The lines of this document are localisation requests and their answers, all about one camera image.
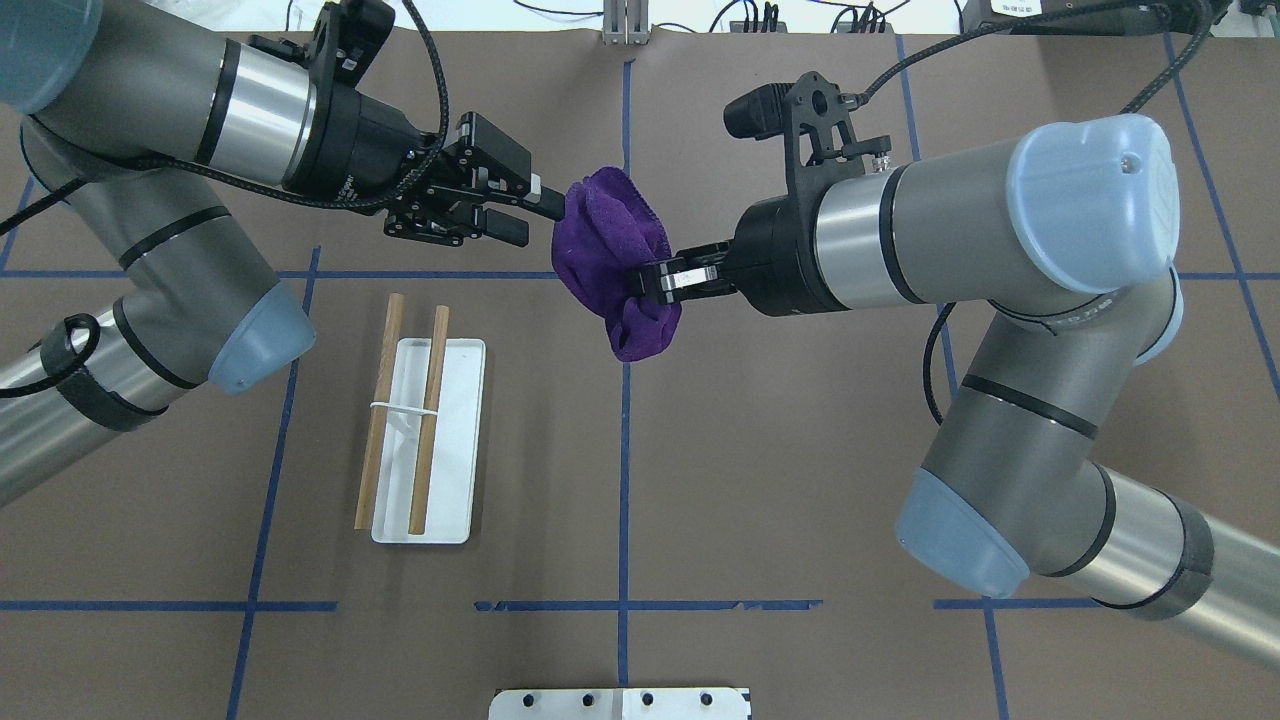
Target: robotic arm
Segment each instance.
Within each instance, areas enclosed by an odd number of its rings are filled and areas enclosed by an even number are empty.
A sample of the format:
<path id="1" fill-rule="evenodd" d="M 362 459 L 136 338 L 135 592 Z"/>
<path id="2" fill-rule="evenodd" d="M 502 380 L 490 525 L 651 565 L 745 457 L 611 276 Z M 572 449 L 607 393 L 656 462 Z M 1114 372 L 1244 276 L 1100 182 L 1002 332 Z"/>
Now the robotic arm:
<path id="1" fill-rule="evenodd" d="M 997 310 L 897 521 L 952 582 L 1032 571 L 1280 670 L 1280 550 L 1087 460 L 1133 366 L 1181 322 L 1178 184 L 1148 118 L 1056 123 L 891 169 L 818 73 L 731 102 L 785 141 L 783 197 L 733 240 L 635 270 L 659 304 L 742 292 L 767 315 L 988 300 Z M 872 156 L 867 173 L 863 156 Z"/>
<path id="2" fill-rule="evenodd" d="M 195 172 L 387 210 L 387 234 L 447 246 L 529 243 L 524 220 L 486 204 L 563 217 L 529 151 L 479 113 L 440 137 L 355 88 L 393 19 L 381 0 L 343 0 L 305 46 L 242 45 L 137 0 L 0 4 L 0 101 L 29 115 L 23 155 L 45 188 L 86 183 L 68 201 L 137 286 L 0 369 L 0 506 L 206 379 L 243 392 L 315 342 Z M 445 115 L 442 101 L 442 131 Z"/>

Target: purple cloth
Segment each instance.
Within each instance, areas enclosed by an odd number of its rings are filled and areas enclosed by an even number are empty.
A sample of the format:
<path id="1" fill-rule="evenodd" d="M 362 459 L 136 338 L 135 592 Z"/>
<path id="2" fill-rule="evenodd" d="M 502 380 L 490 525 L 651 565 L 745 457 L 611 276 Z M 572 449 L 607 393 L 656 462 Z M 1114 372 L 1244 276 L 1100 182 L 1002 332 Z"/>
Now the purple cloth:
<path id="1" fill-rule="evenodd" d="M 604 318 L 613 355 L 644 360 L 671 345 L 680 305 L 627 295 L 626 272 L 671 258 L 667 232 L 631 178 L 600 168 L 564 196 L 552 234 L 552 266 L 588 310 Z"/>

